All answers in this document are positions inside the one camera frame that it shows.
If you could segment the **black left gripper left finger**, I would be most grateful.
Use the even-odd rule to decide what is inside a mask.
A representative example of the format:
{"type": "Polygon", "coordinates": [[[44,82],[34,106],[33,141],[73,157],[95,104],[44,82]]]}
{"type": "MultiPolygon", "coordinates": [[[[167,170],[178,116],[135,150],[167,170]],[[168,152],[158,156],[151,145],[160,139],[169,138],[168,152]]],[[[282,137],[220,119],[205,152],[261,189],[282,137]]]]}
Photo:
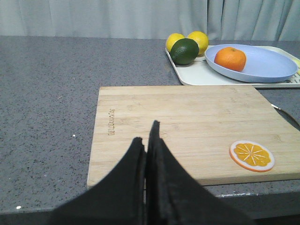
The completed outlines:
{"type": "Polygon", "coordinates": [[[146,152],[136,137],[94,187],[52,211],[50,225],[142,225],[146,152]]]}

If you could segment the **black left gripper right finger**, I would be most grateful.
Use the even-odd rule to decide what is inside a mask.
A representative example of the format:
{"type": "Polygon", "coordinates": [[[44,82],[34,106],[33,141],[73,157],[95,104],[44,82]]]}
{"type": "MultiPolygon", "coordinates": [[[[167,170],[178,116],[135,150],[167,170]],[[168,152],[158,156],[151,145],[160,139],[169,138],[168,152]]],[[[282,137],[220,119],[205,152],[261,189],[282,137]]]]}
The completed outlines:
{"type": "Polygon", "coordinates": [[[254,225],[243,212],[202,187],[179,164],[159,136],[154,121],[146,163],[146,207],[149,225],[254,225]]]}

